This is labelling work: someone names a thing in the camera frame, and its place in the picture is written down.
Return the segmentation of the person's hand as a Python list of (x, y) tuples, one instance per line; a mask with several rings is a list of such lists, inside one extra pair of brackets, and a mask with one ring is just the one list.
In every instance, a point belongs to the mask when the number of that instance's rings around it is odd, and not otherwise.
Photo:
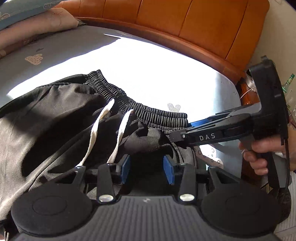
[[(288, 151), (290, 156), (290, 170), (295, 172), (295, 128), (288, 126)], [(265, 175), (268, 173), (267, 161), (264, 158), (259, 158), (256, 154), (274, 152), (286, 155), (285, 145), (281, 145), (280, 135), (263, 138), (262, 140), (254, 141), (251, 144), (249, 151), (241, 142), (238, 145), (243, 151), (243, 158), (250, 163), (251, 168), (257, 175)]]

